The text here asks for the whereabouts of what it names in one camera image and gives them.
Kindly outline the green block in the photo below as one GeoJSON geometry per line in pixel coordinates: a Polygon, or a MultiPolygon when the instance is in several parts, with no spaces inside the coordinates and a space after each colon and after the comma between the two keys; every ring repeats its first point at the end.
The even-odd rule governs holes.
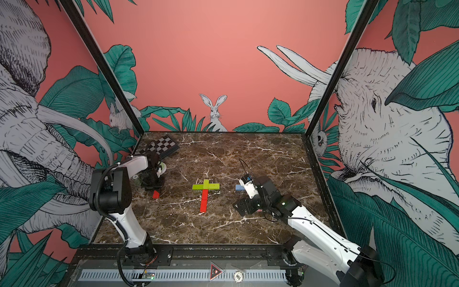
{"type": "Polygon", "coordinates": [[[209,184],[208,189],[209,190],[219,190],[220,189],[220,184],[209,184]]]}
{"type": "Polygon", "coordinates": [[[209,190],[210,189],[210,182],[208,179],[205,179],[203,181],[203,190],[209,190]]]}
{"type": "Polygon", "coordinates": [[[196,184],[196,185],[193,185],[193,186],[192,186],[192,189],[193,189],[193,190],[204,190],[205,187],[204,187],[203,184],[196,184]]]}

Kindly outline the red block front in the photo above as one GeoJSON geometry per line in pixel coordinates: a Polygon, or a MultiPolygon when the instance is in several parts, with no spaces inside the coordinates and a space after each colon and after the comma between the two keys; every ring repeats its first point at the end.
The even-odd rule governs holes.
{"type": "Polygon", "coordinates": [[[200,203],[200,213],[205,213],[207,211],[208,201],[202,200],[200,203]]]}

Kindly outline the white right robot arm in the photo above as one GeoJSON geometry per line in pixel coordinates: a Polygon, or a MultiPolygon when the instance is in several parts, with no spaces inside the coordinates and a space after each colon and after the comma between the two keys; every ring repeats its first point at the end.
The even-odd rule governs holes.
{"type": "Polygon", "coordinates": [[[249,174],[239,180],[247,196],[236,201],[241,215],[259,210],[302,234],[283,245],[283,261],[290,266],[306,265],[341,287],[382,287],[386,283],[378,252],[361,247],[334,232],[291,195],[282,195],[272,180],[249,174]]]}

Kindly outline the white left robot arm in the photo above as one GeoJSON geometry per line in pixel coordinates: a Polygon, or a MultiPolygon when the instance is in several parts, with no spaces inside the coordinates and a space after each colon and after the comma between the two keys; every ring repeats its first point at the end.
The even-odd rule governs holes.
{"type": "Polygon", "coordinates": [[[117,252],[117,267],[123,282],[129,287],[145,287],[147,283],[128,281],[121,263],[121,252],[145,267],[157,259],[151,237],[141,227],[131,206],[130,180],[143,171],[149,171],[153,181],[158,181],[166,171],[154,142],[141,154],[131,155],[127,160],[106,169],[95,169],[90,183],[90,209],[108,219],[123,239],[123,246],[117,252]]]}

